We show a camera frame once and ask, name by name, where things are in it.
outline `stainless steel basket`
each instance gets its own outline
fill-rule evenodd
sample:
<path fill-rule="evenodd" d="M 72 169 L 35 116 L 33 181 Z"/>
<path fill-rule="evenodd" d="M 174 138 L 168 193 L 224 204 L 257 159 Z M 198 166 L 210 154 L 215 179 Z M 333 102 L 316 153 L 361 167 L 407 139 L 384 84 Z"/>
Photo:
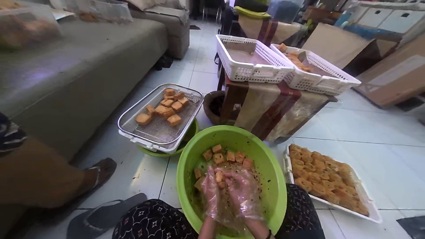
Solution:
<path fill-rule="evenodd" d="M 137 124 L 134 118 L 140 113 L 147 113 L 148 105 L 154 108 L 160 105 L 164 90 L 167 88 L 174 89 L 176 94 L 183 92 L 189 100 L 183 110 L 177 113 L 181 118 L 181 123 L 171 127 L 166 119 L 156 115 L 148 125 Z M 119 133 L 129 138 L 131 142 L 139 143 L 151 151 L 159 150 L 172 154 L 177 150 L 190 124 L 201 109 L 203 101 L 203 94 L 197 90 L 174 83 L 162 84 L 120 116 L 118 119 Z"/>

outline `patterned pants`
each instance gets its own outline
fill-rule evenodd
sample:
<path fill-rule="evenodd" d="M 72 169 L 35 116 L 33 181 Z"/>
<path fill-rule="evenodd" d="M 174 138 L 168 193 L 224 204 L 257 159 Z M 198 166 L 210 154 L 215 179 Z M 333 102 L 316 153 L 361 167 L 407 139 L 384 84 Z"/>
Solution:
<path fill-rule="evenodd" d="M 276 239 L 325 239 L 310 196 L 287 184 L 288 203 Z M 112 239 L 196 239 L 198 234 L 179 210 L 159 199 L 147 200 L 128 211 L 116 225 Z"/>

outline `green bowl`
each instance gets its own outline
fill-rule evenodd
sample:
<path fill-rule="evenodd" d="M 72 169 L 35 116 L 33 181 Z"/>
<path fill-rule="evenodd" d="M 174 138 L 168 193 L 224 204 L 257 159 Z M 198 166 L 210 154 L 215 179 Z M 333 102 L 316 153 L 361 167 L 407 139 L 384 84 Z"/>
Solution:
<path fill-rule="evenodd" d="M 184 147 L 186 146 L 186 144 L 189 142 L 189 140 L 195 136 L 199 131 L 199 125 L 198 125 L 198 121 L 196 120 L 196 118 L 194 119 L 194 121 L 192 122 L 192 124 L 190 125 L 190 127 L 187 129 L 186 134 L 184 135 L 183 140 L 181 141 L 180 145 L 177 148 L 177 151 L 173 154 L 167 154 L 161 151 L 156 151 L 156 152 L 152 152 L 147 148 L 144 148 L 142 146 L 137 146 L 143 153 L 145 154 L 149 154 L 152 156 L 159 156 L 159 157 L 170 157 L 176 154 L 179 154 L 183 151 Z"/>
<path fill-rule="evenodd" d="M 234 126 L 218 125 L 202 130 L 186 145 L 177 166 L 177 193 L 181 208 L 192 227 L 199 233 L 202 220 L 202 204 L 193 169 L 206 165 L 202 153 L 217 144 L 233 152 L 241 151 L 254 160 L 261 174 L 263 215 L 273 234 L 282 225 L 286 212 L 286 184 L 282 169 L 272 151 L 252 133 Z M 222 227 L 220 238 L 242 238 L 242 235 Z"/>

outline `slipper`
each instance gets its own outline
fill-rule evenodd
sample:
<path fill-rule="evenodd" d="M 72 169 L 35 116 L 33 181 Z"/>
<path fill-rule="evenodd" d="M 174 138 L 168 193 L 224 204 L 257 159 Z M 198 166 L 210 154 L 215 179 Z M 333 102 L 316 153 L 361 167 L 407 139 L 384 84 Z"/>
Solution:
<path fill-rule="evenodd" d="M 121 217 L 133 207 L 147 200 L 139 193 L 126 200 L 114 200 L 74 217 L 68 225 L 67 239 L 94 239 L 116 226 Z"/>
<path fill-rule="evenodd" d="M 46 209 L 40 218 L 40 222 L 42 224 L 50 224 L 57 222 L 59 220 L 65 219 L 65 217 L 69 216 L 84 200 L 86 200 L 89 196 L 91 196 L 97 189 L 102 187 L 114 174 L 116 170 L 116 162 L 111 158 L 103 159 L 106 161 L 111 168 L 112 173 L 105 178 L 105 180 L 99 184 L 99 175 L 100 175 L 100 167 L 99 166 L 93 166 L 90 169 L 97 169 L 97 178 L 94 186 L 89 191 L 81 194 L 80 196 L 77 196 L 76 198 L 72 199 L 71 201 L 65 203 L 63 206 L 59 208 L 52 208 L 52 209 Z"/>

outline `tofu cube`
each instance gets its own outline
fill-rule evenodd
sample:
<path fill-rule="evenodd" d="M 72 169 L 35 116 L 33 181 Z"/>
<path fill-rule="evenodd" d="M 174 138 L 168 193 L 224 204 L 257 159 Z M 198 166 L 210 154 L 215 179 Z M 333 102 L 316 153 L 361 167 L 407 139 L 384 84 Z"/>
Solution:
<path fill-rule="evenodd" d="M 136 116 L 136 122 L 141 125 L 148 125 L 150 121 L 152 120 L 152 117 L 148 114 L 139 114 Z"/>
<path fill-rule="evenodd" d="M 222 154 L 218 153 L 218 154 L 214 154 L 213 156 L 214 159 L 214 163 L 219 165 L 221 163 L 224 163 L 224 157 Z"/>
<path fill-rule="evenodd" d="M 187 103 L 189 103 L 189 100 L 186 97 L 183 97 L 181 99 L 178 100 L 182 105 L 185 105 Z"/>
<path fill-rule="evenodd" d="M 215 181 L 216 182 L 224 182 L 224 173 L 222 171 L 217 171 L 215 173 Z"/>
<path fill-rule="evenodd" d="M 179 100 L 179 99 L 181 99 L 181 98 L 183 98 L 183 97 L 184 97 L 184 93 L 183 93 L 183 92 L 180 92 L 180 93 L 178 93 L 178 94 L 174 95 L 174 99 L 175 99 L 175 100 Z"/>
<path fill-rule="evenodd" d="M 177 114 L 170 116 L 167 120 L 168 122 L 170 122 L 171 127 L 174 127 L 181 123 L 181 118 Z"/>
<path fill-rule="evenodd" d="M 204 179 L 205 179 L 204 176 L 200 177 L 194 185 L 195 188 L 197 188 L 200 192 L 202 192 L 202 182 L 204 181 Z"/>
<path fill-rule="evenodd" d="M 227 161 L 234 162 L 235 161 L 235 153 L 228 151 L 227 152 L 227 158 L 226 159 L 227 159 Z"/>
<path fill-rule="evenodd" d="M 212 148 L 212 151 L 215 153 L 215 154 L 218 154 L 218 153 L 221 153 L 221 151 L 222 151 L 223 149 L 221 148 L 221 145 L 216 145 L 216 146 L 214 146 L 213 148 Z"/>
<path fill-rule="evenodd" d="M 174 100 L 174 96 L 173 96 L 173 95 L 166 96 L 166 95 L 164 94 L 164 99 L 165 99 L 165 100 Z"/>
<path fill-rule="evenodd" d="M 254 167 L 254 161 L 252 159 L 245 158 L 244 162 L 242 163 L 242 167 L 253 168 Z"/>
<path fill-rule="evenodd" d="M 204 156 L 206 161 L 209 161 L 213 157 L 212 153 L 213 153 L 213 151 L 208 149 L 202 154 L 202 156 Z"/>
<path fill-rule="evenodd" d="M 168 119 L 170 116 L 172 116 L 172 115 L 174 115 L 174 114 L 176 114 L 175 112 L 174 112 L 174 110 L 172 109 L 172 108 L 167 108 L 166 110 L 165 110 L 165 112 L 162 114 L 162 116 L 164 117 L 164 119 L 166 120 L 166 119 Z"/>
<path fill-rule="evenodd" d="M 164 112 L 167 111 L 167 107 L 163 106 L 163 105 L 159 105 L 156 109 L 155 112 L 158 113 L 159 115 L 164 115 Z"/>
<path fill-rule="evenodd" d="M 147 105 L 146 106 L 146 109 L 147 109 L 147 111 L 149 112 L 149 114 L 151 116 L 154 116 L 155 115 L 155 109 L 151 105 Z"/>
<path fill-rule="evenodd" d="M 173 103 L 174 103 L 174 100 L 167 100 L 167 99 L 165 99 L 165 100 L 161 101 L 161 105 L 163 105 L 163 106 L 165 106 L 167 108 L 171 107 L 171 105 Z"/>
<path fill-rule="evenodd" d="M 244 161 L 244 158 L 245 158 L 245 154 L 244 153 L 241 153 L 239 151 L 235 155 L 235 160 L 238 163 L 242 163 Z"/>
<path fill-rule="evenodd" d="M 195 178 L 196 178 L 196 179 L 198 179 L 198 178 L 202 177 L 202 173 L 201 173 L 201 170 L 200 170 L 199 168 L 195 168 L 195 169 L 193 170 L 193 172 L 195 173 Z"/>
<path fill-rule="evenodd" d="M 166 95 L 166 96 L 172 96 L 174 94 L 175 94 L 174 89 L 165 89 L 164 90 L 164 95 Z"/>
<path fill-rule="evenodd" d="M 174 102 L 171 107 L 178 113 L 183 110 L 183 105 L 180 102 Z"/>

